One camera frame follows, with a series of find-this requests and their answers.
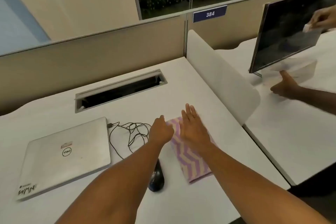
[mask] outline hand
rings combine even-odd
[[[312,28],[336,28],[336,5],[315,11],[308,24]]]
[[[195,108],[185,105],[182,110],[183,122],[180,122],[181,138],[194,150],[201,151],[204,145],[210,143],[210,136],[203,125]]]
[[[285,98],[296,99],[301,87],[298,86],[296,81],[286,71],[280,71],[280,74],[282,82],[271,87],[271,91]]]
[[[149,130],[149,141],[157,142],[161,146],[168,143],[173,137],[174,129],[172,125],[167,125],[163,115],[156,118]]]

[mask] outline monitor stand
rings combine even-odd
[[[314,76],[317,59],[287,58],[260,71],[262,82],[273,86],[282,81],[280,71],[287,71],[297,83],[302,83]]]

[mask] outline computer mouse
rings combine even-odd
[[[148,188],[153,192],[157,192],[161,190],[164,185],[165,178],[163,177],[160,161],[158,159],[152,177],[150,178]]]

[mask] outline white divider panel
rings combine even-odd
[[[188,32],[187,60],[239,124],[245,124],[260,104],[258,91],[193,30]]]

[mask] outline table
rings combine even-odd
[[[336,116],[279,97],[260,77],[249,74],[255,43],[256,38],[216,52],[259,91],[261,104],[245,127],[290,184],[297,185],[336,162]],[[335,47],[332,31],[321,35],[315,47],[294,56],[317,59],[314,77],[301,86],[336,92]]]
[[[75,94],[160,69],[167,84],[75,113]],[[82,190],[99,174],[53,189],[27,201],[14,200],[27,143],[36,138],[99,117],[108,122],[152,124],[161,114],[166,120],[180,116],[185,103],[195,105],[216,144],[245,165],[288,189],[290,186],[229,113],[185,58],[110,78],[91,85],[32,101],[0,117],[0,219],[2,223],[54,223]],[[123,156],[127,131],[114,136],[113,144]],[[135,147],[142,145],[138,139]],[[120,161],[111,148],[111,162]],[[137,213],[136,223],[229,223],[239,217],[214,176],[187,184],[169,144],[160,153],[165,187],[149,190]]]

